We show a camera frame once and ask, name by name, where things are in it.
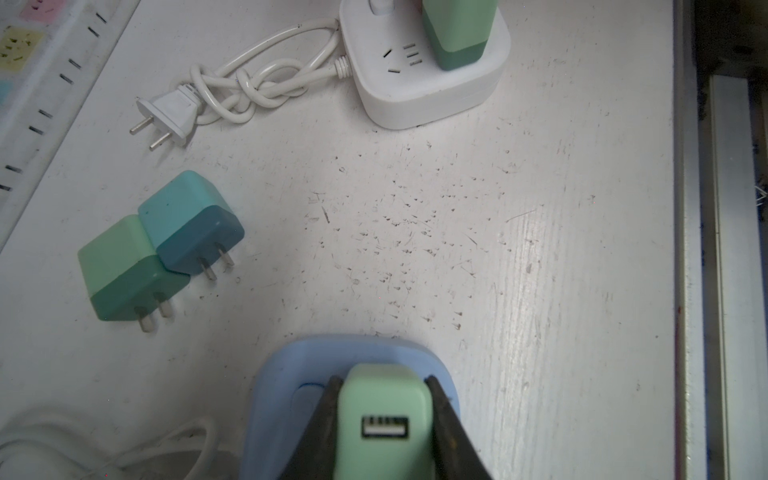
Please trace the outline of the light green plug adapter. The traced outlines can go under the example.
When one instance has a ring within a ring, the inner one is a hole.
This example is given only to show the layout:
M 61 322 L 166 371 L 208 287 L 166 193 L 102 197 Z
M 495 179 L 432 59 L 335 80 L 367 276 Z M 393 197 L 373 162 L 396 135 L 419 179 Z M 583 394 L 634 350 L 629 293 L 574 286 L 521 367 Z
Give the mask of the light green plug adapter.
M 433 479 L 432 395 L 398 364 L 358 364 L 338 397 L 335 479 Z
M 442 70 L 455 70 L 482 57 L 497 8 L 497 0 L 422 2 L 425 32 Z

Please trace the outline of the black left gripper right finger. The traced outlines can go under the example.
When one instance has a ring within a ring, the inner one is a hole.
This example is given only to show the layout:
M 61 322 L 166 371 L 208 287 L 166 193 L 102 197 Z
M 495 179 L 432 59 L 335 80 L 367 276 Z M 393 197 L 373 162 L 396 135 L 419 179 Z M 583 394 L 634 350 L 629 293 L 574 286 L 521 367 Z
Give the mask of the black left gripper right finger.
M 439 380 L 429 376 L 425 384 L 432 396 L 436 478 L 491 480 Z

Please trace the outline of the white square socket hub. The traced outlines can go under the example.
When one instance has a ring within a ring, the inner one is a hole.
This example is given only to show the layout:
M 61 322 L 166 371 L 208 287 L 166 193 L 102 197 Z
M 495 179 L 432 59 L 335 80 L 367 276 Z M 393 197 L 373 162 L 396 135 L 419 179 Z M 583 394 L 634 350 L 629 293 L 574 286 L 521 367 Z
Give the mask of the white square socket hub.
M 377 125 L 402 130 L 471 109 L 495 90 L 510 53 L 499 8 L 482 57 L 442 70 L 422 21 L 423 1 L 344 1 L 340 27 L 364 108 Z

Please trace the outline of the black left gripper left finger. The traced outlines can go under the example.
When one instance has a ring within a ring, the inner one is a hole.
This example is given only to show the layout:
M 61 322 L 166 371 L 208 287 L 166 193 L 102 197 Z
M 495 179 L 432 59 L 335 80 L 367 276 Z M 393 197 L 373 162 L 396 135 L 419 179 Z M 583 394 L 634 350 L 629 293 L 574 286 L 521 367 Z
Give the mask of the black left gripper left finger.
M 339 394 L 343 379 L 331 376 L 279 479 L 332 479 L 335 471 Z

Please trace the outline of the teal blue plug adapter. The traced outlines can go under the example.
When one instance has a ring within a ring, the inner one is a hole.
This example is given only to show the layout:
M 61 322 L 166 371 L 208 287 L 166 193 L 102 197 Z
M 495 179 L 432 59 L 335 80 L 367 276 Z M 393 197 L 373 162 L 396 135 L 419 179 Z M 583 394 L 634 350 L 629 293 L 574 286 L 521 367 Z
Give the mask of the teal blue plug adapter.
M 185 170 L 138 208 L 139 219 L 163 265 L 191 276 L 217 276 L 212 265 L 234 265 L 229 250 L 245 236 L 244 227 L 216 186 Z

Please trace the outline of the white multicolour power strip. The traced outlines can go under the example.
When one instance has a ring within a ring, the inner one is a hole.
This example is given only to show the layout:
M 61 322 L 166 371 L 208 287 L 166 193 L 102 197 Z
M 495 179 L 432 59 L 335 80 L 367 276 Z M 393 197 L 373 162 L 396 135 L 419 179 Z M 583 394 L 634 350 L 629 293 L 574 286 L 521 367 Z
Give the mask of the white multicolour power strip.
M 1 240 L 8 241 L 138 6 L 1 4 Z

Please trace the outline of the blue square socket hub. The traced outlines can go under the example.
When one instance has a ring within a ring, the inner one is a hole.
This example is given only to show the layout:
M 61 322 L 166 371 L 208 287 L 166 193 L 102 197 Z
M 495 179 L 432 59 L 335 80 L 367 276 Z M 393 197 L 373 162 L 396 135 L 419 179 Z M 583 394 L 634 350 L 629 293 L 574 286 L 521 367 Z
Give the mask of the blue square socket hub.
M 283 472 L 332 376 L 359 363 L 401 364 L 435 376 L 457 414 L 460 402 L 444 363 L 427 347 L 395 338 L 323 334 L 291 342 L 261 368 L 252 392 L 241 479 L 276 479 Z

